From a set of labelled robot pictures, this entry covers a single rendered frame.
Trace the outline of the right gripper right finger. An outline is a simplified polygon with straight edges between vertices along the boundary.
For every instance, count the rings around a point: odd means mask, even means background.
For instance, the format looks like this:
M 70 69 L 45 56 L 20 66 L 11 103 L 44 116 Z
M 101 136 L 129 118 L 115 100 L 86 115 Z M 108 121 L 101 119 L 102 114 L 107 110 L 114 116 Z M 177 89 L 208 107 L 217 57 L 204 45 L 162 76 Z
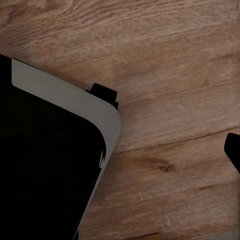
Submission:
M 224 151 L 227 156 L 233 162 L 235 167 L 240 173 L 240 135 L 235 133 L 229 133 L 227 135 Z

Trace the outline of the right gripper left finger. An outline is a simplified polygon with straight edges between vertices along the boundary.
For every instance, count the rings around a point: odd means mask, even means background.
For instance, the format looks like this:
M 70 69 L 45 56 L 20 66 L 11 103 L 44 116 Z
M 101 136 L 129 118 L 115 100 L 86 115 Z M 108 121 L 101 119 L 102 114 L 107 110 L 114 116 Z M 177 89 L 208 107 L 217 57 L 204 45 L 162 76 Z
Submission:
M 0 138 L 0 193 L 26 152 L 21 133 Z

